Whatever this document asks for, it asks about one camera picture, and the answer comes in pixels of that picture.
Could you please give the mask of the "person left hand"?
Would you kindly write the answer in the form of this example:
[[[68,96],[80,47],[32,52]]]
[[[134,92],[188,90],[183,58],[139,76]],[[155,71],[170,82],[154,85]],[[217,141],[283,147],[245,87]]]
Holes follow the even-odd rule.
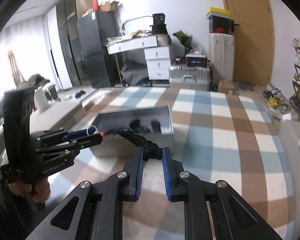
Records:
[[[32,200],[35,203],[45,202],[51,193],[48,178],[39,180],[35,185],[24,183],[20,178],[12,183],[8,183],[9,190],[16,196],[24,197],[25,193],[34,192]]]

